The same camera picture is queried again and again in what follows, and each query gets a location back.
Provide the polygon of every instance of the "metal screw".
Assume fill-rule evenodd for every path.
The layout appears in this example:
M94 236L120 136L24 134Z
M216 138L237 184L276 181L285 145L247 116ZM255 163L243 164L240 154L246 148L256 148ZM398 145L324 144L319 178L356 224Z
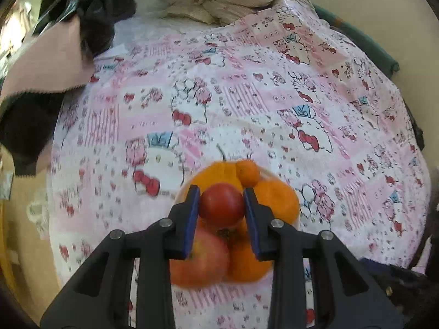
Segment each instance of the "metal screw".
M320 235L324 240L332 240L334 238L334 234L329 230L322 231Z
M169 219L168 217L164 217L159 221L159 224L162 228L168 228L172 225L172 220Z
M125 233L122 230L116 229L110 233L110 238L113 240L120 239Z
M285 225L285 223L281 219L273 219L270 224L274 228L281 228Z

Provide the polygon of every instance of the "apple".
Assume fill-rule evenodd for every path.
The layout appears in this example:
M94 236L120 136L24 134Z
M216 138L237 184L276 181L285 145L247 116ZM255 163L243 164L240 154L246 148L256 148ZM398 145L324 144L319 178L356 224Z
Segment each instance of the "apple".
M198 215L213 227L231 228L245 215L242 194L229 183L215 183L201 194Z
M227 243L197 227L194 244L185 260L170 260L171 283L183 288L201 288L222 281L229 267Z

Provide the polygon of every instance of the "beige wall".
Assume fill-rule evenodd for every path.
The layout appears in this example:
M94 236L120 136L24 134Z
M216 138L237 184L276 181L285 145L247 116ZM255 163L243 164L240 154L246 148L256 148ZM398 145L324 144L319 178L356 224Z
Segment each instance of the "beige wall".
M312 0L367 33L398 60L394 83L424 130L423 154L437 193L439 21L425 0Z

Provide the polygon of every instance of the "fruit stem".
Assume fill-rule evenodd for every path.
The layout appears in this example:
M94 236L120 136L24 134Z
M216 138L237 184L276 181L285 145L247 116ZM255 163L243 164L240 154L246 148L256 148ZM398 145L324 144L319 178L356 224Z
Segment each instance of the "fruit stem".
M226 161L226 154L224 153L223 149L221 148L221 146L217 143L216 144L216 148L218 148L219 152L221 153L221 156L223 156L223 161Z

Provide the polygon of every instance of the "pink bed sheet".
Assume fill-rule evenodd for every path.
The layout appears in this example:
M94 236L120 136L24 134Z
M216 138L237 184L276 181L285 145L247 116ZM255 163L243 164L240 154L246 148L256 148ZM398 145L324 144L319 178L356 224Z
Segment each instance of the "pink bed sheet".
M431 185L403 99L308 6L281 0L95 64L54 135L50 241L63 283L111 230L165 217L183 182L222 159L218 147L294 187L303 231L331 229L357 257L408 265ZM270 292L271 275L174 287L177 326L265 328Z

